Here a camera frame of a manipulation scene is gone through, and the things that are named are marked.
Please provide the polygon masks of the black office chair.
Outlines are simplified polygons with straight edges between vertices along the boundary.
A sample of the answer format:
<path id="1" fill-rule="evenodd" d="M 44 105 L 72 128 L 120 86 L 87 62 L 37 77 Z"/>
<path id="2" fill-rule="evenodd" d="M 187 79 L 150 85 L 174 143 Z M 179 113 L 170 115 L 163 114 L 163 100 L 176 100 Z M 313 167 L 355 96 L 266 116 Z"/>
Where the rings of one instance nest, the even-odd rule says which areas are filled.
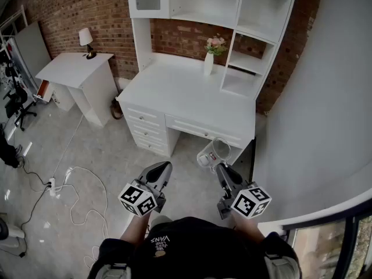
<path id="1" fill-rule="evenodd" d="M 20 83 L 15 79 L 15 69 L 11 62 L 6 65 L 5 73 L 8 77 L 12 78 L 12 84 L 14 86 L 14 93 L 8 91 L 3 99 L 9 98 L 7 104 L 5 105 L 7 118 L 11 118 L 13 115 L 17 115 L 15 120 L 15 126 L 20 127 L 24 131 L 23 121 L 27 115 L 37 116 L 36 112 L 30 112 L 29 109 L 36 105 L 36 102 L 30 103 L 28 106 L 24 107 L 24 104 L 28 100 L 28 95 L 24 88 L 21 87 Z"/>

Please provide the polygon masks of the white side table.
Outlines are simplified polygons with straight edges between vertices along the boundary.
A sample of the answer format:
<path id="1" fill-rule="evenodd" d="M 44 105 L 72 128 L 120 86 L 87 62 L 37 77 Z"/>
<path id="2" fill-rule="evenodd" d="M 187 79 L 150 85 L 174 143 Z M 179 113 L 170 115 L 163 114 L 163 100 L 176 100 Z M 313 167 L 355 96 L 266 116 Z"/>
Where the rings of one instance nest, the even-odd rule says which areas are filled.
<path id="1" fill-rule="evenodd" d="M 77 105 L 84 117 L 104 127 L 112 120 L 111 101 L 118 90 L 109 66 L 109 53 L 87 59 L 82 52 L 61 53 L 49 62 L 36 78 L 47 81 L 56 105 L 69 111 Z"/>

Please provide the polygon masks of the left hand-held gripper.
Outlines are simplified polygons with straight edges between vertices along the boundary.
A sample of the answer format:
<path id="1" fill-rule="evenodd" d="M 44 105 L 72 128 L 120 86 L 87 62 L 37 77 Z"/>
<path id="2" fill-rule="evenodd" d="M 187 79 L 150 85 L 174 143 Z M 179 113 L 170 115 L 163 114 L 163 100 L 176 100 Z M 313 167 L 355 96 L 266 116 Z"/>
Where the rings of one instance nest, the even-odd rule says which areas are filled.
<path id="1" fill-rule="evenodd" d="M 169 161 L 155 163 L 145 168 L 131 183 L 127 183 L 117 197 L 124 208 L 136 216 L 163 209 L 166 198 L 163 189 L 169 182 L 173 165 Z"/>

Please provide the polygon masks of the person's right forearm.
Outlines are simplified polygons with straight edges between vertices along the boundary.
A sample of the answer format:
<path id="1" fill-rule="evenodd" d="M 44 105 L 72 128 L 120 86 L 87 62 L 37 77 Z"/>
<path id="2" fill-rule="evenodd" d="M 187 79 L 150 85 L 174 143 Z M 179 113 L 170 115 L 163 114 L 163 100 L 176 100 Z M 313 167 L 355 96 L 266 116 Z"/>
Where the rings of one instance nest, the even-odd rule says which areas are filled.
<path id="1" fill-rule="evenodd" d="M 258 225 L 253 219 L 246 219 L 236 211 L 232 211 L 231 215 L 235 223 L 235 229 L 245 237 L 256 243 L 261 243 L 265 239 L 265 236 L 258 229 Z"/>

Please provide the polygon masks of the orange lined open drawer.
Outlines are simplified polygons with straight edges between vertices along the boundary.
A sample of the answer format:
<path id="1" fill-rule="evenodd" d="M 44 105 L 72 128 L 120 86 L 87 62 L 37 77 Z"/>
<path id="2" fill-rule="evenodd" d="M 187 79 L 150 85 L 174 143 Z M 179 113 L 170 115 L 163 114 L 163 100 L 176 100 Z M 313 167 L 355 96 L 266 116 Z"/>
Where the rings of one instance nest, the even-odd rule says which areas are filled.
<path id="1" fill-rule="evenodd" d="M 54 83 L 42 80 L 41 85 L 36 94 L 33 95 L 35 99 L 39 99 L 43 102 L 49 103 L 54 93 Z"/>

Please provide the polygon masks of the clear glass measuring jug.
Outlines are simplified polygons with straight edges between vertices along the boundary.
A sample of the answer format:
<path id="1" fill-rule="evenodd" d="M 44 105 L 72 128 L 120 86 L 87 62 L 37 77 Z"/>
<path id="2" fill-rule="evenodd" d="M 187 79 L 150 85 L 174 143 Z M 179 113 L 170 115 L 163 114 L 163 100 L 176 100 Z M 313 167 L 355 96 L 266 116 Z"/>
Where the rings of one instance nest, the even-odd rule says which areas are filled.
<path id="1" fill-rule="evenodd" d="M 216 167 L 220 163 L 227 163 L 231 157 L 231 147 L 224 138 L 214 138 L 198 154 L 198 164 L 212 173 L 216 173 Z"/>

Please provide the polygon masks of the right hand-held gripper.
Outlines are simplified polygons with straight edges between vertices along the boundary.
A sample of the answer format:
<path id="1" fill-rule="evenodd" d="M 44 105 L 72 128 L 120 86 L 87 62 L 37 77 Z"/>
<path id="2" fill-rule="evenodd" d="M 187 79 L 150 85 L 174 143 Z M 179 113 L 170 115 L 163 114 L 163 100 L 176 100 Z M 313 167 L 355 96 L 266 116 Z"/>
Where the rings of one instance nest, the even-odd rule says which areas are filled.
<path id="1" fill-rule="evenodd" d="M 226 219 L 231 211 L 235 211 L 245 219 L 260 216 L 268 207 L 272 198 L 268 192 L 255 182 L 234 188 L 242 184 L 241 175 L 232 166 L 219 163 L 216 167 L 217 177 L 225 190 L 217 204 L 220 217 Z"/>

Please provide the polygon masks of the white shade table lamp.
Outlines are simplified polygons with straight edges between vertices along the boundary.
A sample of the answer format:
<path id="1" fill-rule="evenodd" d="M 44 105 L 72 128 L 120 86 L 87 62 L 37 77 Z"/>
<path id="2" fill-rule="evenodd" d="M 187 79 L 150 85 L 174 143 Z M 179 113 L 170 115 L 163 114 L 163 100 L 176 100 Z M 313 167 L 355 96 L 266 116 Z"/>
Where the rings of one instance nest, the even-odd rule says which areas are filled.
<path id="1" fill-rule="evenodd" d="M 89 28 L 81 29 L 81 30 L 78 32 L 78 35 L 79 35 L 80 46 L 81 46 L 81 47 L 83 47 L 83 46 L 86 46 L 86 47 L 87 47 L 87 55 L 86 55 L 86 58 L 87 58 L 88 60 L 90 60 L 90 59 L 93 59 L 94 57 L 96 57 L 96 52 L 95 52 L 94 49 L 90 46 L 90 44 L 93 42 L 93 38 L 92 38 L 92 35 L 91 35 L 91 33 L 90 33 Z"/>

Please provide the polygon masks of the black framed window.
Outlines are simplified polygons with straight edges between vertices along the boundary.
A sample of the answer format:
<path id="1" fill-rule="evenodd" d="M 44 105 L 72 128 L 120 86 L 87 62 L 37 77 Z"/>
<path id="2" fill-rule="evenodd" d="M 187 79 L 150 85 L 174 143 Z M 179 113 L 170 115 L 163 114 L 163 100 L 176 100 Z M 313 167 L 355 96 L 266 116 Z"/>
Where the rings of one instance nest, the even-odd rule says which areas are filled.
<path id="1" fill-rule="evenodd" d="M 303 279 L 372 279 L 372 199 L 282 228 Z"/>

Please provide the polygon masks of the white metal rack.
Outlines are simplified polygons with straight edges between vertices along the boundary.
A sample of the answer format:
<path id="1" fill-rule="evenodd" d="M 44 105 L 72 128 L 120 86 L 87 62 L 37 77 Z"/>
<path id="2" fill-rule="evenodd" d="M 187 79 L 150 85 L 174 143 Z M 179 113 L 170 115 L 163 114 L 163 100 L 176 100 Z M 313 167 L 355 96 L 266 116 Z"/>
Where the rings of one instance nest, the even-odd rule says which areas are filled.
<path id="1" fill-rule="evenodd" d="M 5 67 L 7 63 L 11 63 L 20 85 L 25 89 L 29 98 L 35 101 L 33 96 L 35 82 L 16 42 L 16 36 L 19 33 L 16 20 L 20 17 L 23 19 L 24 27 L 27 27 L 28 22 L 23 5 L 20 10 L 12 14 L 3 23 L 0 23 L 0 67 Z"/>

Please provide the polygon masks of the wide white desk drawer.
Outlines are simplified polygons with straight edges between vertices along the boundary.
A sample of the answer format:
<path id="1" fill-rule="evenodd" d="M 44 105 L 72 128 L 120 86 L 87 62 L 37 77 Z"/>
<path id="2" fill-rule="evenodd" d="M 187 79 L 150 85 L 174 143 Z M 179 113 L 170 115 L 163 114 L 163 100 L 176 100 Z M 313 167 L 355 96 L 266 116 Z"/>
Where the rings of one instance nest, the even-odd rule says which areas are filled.
<path id="1" fill-rule="evenodd" d="M 231 131 L 221 130 L 215 126 L 208 126 L 197 121 L 187 120 L 171 115 L 165 115 L 165 122 L 168 128 L 172 128 L 210 140 L 220 137 L 225 139 L 229 145 L 241 149 L 246 147 L 251 141 L 250 138 L 246 138 Z"/>

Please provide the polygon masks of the pink flower bouquet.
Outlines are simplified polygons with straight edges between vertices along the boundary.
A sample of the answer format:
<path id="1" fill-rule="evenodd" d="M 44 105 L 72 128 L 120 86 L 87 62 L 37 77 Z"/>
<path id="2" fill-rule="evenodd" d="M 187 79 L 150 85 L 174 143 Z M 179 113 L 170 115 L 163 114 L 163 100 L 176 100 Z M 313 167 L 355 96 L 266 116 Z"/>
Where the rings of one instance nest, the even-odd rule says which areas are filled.
<path id="1" fill-rule="evenodd" d="M 207 53 L 220 56 L 228 50 L 226 40 L 220 35 L 216 34 L 206 41 L 205 49 Z"/>

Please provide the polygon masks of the black garment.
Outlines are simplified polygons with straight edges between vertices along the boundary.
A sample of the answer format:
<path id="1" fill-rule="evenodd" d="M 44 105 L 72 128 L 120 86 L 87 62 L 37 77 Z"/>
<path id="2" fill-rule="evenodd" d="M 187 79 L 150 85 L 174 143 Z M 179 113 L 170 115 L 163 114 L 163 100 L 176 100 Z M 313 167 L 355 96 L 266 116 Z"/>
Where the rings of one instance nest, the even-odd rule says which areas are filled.
<path id="1" fill-rule="evenodd" d="M 21 151 L 21 145 L 14 147 L 8 144 L 3 128 L 0 125 L 0 158 L 4 161 L 4 163 L 13 168 L 18 168 L 20 166 L 18 156 L 20 155 Z"/>

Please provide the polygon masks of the white vase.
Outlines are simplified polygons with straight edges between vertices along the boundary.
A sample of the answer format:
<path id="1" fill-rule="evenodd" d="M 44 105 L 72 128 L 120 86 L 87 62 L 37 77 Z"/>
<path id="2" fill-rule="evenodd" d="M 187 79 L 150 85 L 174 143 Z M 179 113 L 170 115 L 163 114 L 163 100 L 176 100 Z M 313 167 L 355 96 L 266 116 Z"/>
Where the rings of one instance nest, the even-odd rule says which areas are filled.
<path id="1" fill-rule="evenodd" d="M 212 73 L 214 65 L 214 54 L 207 52 L 204 61 L 204 75 L 209 76 Z"/>

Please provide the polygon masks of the person's left forearm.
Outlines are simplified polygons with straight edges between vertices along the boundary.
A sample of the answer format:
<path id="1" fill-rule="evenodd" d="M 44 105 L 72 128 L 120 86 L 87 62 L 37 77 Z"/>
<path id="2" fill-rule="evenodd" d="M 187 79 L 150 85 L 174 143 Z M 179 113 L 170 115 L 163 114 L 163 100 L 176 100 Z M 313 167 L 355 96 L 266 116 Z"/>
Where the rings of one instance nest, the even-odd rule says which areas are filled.
<path id="1" fill-rule="evenodd" d="M 140 244 L 145 238 L 149 218 L 150 214 L 142 217 L 134 215 L 120 239 L 133 245 Z"/>

